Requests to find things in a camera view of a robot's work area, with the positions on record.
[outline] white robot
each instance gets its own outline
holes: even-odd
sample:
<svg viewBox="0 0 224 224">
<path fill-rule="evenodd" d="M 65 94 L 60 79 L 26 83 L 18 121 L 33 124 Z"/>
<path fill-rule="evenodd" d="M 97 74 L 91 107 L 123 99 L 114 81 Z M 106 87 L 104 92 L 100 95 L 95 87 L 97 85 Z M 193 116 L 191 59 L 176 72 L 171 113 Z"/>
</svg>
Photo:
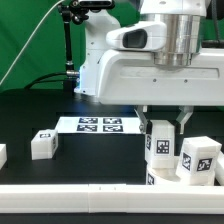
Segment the white robot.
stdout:
<svg viewBox="0 0 224 224">
<path fill-rule="evenodd" d="M 209 4 L 210 0 L 141 0 L 139 23 L 115 30 L 119 24 L 111 22 L 115 20 L 110 15 L 91 14 L 99 27 L 113 31 L 105 43 L 105 31 L 97 34 L 93 23 L 87 23 L 88 47 L 94 43 L 98 49 L 91 50 L 91 57 L 87 49 L 75 92 L 102 104 L 138 105 L 143 132 L 147 105 L 181 106 L 177 121 L 183 133 L 193 106 L 224 105 L 224 51 L 201 48 Z"/>
</svg>

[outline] white block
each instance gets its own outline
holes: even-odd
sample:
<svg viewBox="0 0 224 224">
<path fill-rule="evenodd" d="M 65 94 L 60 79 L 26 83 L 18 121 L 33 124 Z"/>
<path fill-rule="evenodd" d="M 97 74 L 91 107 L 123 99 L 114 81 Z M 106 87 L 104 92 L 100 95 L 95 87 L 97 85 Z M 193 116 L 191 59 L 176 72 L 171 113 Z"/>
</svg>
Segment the white block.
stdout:
<svg viewBox="0 0 224 224">
<path fill-rule="evenodd" d="M 217 186 L 127 186 L 128 213 L 224 214 Z"/>
<path fill-rule="evenodd" d="M 206 185 L 214 175 L 222 145 L 208 137 L 185 138 L 176 174 L 189 185 Z"/>
<path fill-rule="evenodd" d="M 224 186 L 224 154 L 219 153 L 217 165 L 215 168 L 215 177 L 220 185 Z"/>
<path fill-rule="evenodd" d="M 152 120 L 152 134 L 145 137 L 145 160 L 151 168 L 174 168 L 175 127 Z"/>
<path fill-rule="evenodd" d="M 57 130 L 41 130 L 31 141 L 32 160 L 51 159 L 57 148 Z"/>
<path fill-rule="evenodd" d="M 168 169 L 153 169 L 148 165 L 146 170 L 146 185 L 180 184 L 180 178 L 176 175 L 178 161 L 179 157 L 175 156 L 175 167 Z"/>
<path fill-rule="evenodd" d="M 6 145 L 0 144 L 0 169 L 7 161 Z"/>
<path fill-rule="evenodd" d="M 88 185 L 1 185 L 0 213 L 88 213 Z"/>
<path fill-rule="evenodd" d="M 126 212 L 126 185 L 89 185 L 89 212 Z"/>
<path fill-rule="evenodd" d="M 147 166 L 146 170 L 146 185 L 189 185 L 188 182 L 181 181 L 176 175 L 176 167 L 179 162 L 179 157 L 175 156 L 175 168 L 172 169 L 152 169 Z M 199 184 L 203 186 L 214 186 L 215 172 L 208 176 L 207 182 Z"/>
</svg>

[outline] green background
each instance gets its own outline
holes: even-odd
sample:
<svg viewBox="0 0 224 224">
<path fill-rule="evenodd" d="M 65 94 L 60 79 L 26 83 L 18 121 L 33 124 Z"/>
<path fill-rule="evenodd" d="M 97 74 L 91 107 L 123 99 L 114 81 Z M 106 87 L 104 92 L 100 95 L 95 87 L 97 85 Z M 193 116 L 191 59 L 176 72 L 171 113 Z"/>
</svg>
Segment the green background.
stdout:
<svg viewBox="0 0 224 224">
<path fill-rule="evenodd" d="M 0 1 L 0 79 L 56 0 L 1 0 Z M 139 15 L 129 4 L 117 4 L 110 13 L 121 26 L 138 21 Z M 84 25 L 71 24 L 73 57 L 76 69 L 85 60 Z M 205 39 L 215 39 L 213 22 L 206 21 Z M 35 78 L 65 70 L 63 22 L 57 8 L 42 24 L 0 91 L 23 88 Z M 39 84 L 36 88 L 62 88 L 61 83 Z"/>
</svg>

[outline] black table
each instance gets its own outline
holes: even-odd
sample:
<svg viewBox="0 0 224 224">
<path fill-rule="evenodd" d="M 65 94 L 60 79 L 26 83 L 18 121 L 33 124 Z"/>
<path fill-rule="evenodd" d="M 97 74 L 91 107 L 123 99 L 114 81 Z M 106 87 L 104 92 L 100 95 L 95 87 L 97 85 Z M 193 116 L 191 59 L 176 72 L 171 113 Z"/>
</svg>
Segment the black table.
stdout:
<svg viewBox="0 0 224 224">
<path fill-rule="evenodd" d="M 177 107 L 150 107 L 148 119 L 174 120 Z M 104 106 L 74 99 L 61 90 L 9 90 L 0 94 L 0 143 L 7 166 L 0 184 L 145 184 L 144 135 L 66 134 L 51 160 L 31 160 L 30 142 L 38 130 L 54 129 L 60 116 L 133 117 L 132 106 Z M 209 136 L 224 143 L 224 113 L 196 107 L 184 137 Z M 180 214 L 1 214 L 1 223 L 223 223 L 220 215 Z"/>
</svg>

